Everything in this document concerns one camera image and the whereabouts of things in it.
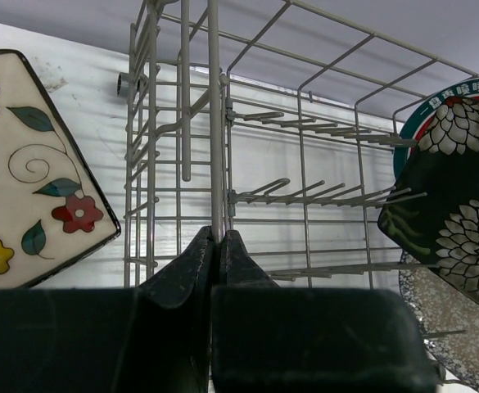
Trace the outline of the white plate teal red rim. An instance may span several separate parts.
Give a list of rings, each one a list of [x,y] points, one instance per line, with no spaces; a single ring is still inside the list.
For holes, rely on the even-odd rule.
[[[406,120],[400,131],[420,151],[450,156],[479,151],[479,78],[431,95]]]

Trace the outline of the speckled beige blue round plate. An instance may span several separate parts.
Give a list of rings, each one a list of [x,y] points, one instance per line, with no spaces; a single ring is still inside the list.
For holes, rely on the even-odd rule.
[[[425,268],[399,271],[399,289],[438,368],[479,392],[479,305]]]

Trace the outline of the black square floral plate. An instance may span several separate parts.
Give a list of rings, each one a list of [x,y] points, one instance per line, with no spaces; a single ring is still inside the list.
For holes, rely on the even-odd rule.
[[[479,304],[479,100],[437,109],[395,181],[377,226]]]

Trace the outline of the grey wire dish rack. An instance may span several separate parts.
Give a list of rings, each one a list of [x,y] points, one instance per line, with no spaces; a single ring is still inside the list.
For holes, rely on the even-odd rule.
[[[324,1],[145,1],[130,26],[126,287],[202,226],[237,230],[288,287],[387,287],[425,268],[377,218],[400,131],[475,70],[346,19]]]

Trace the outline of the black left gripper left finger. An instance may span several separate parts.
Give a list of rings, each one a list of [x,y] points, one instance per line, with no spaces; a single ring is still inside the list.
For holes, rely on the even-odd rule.
[[[215,240],[132,288],[0,290],[0,392],[205,392]]]

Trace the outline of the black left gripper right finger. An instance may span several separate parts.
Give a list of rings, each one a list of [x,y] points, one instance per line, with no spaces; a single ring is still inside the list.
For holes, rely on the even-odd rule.
[[[418,324],[389,290],[280,287],[240,233],[220,247],[211,296],[218,392],[433,392]]]

